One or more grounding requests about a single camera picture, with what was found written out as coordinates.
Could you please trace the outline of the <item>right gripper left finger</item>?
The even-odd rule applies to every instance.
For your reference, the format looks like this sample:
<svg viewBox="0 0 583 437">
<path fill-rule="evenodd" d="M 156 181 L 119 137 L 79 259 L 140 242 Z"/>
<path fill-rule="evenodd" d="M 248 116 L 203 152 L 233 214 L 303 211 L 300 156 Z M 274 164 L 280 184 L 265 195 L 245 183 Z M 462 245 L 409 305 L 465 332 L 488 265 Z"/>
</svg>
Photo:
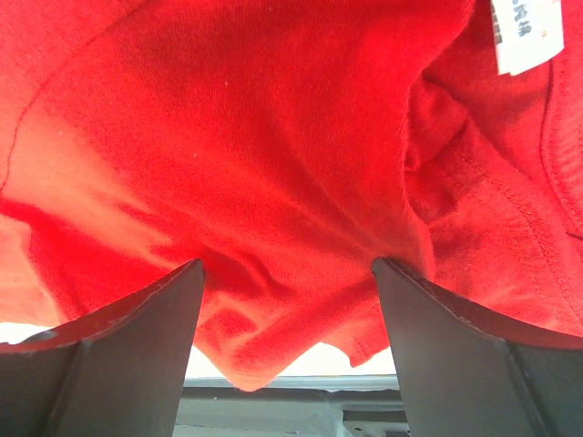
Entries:
<svg viewBox="0 0 583 437">
<path fill-rule="evenodd" d="M 2 343 L 2 435 L 170 436 L 203 289 L 192 260 L 77 320 Z"/>
</svg>

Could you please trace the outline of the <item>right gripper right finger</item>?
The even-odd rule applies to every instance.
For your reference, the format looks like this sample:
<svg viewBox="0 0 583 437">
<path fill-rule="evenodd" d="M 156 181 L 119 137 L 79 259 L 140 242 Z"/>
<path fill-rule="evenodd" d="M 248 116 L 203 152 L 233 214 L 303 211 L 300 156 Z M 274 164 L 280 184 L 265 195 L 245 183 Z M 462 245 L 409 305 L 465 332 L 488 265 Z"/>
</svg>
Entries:
<svg viewBox="0 0 583 437">
<path fill-rule="evenodd" d="M 582 339 L 373 262 L 413 436 L 579 436 Z"/>
</svg>

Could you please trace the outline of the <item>red t shirt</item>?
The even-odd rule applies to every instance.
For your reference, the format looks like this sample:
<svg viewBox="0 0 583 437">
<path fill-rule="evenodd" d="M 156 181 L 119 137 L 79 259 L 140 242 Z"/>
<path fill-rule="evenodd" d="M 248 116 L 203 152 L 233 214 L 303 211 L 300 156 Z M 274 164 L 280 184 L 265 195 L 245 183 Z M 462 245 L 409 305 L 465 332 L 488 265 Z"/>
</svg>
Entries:
<svg viewBox="0 0 583 437">
<path fill-rule="evenodd" d="M 4 1 L 1 320 L 54 327 L 190 259 L 195 345 L 257 390 L 388 346 L 372 263 L 582 332 L 582 4 Z"/>
</svg>

